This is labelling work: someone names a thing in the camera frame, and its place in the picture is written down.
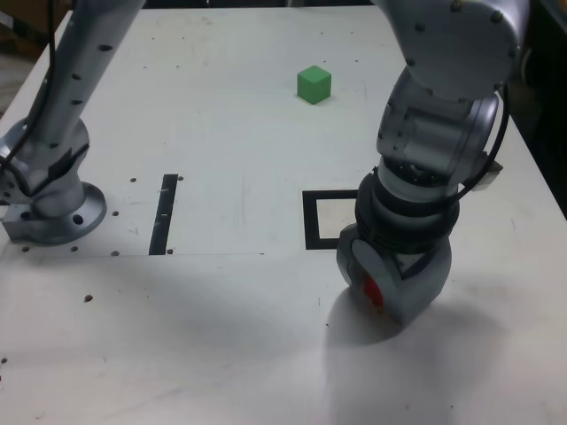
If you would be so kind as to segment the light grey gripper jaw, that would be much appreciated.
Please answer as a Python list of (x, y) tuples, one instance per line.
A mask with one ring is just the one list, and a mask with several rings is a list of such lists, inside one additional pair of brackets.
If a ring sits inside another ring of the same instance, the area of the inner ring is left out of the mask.
[(439, 295), (452, 261), (448, 240), (414, 255), (379, 252), (360, 239), (353, 242), (352, 250), (364, 270), (363, 296), (402, 326)]

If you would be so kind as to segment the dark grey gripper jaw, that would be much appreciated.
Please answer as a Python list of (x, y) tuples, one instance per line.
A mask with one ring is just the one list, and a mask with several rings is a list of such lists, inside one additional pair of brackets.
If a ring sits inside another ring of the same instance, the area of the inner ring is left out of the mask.
[(344, 280), (356, 298), (361, 298), (364, 287), (364, 270), (353, 254), (352, 245), (359, 237), (357, 226), (345, 227), (339, 235), (337, 246), (337, 264)]

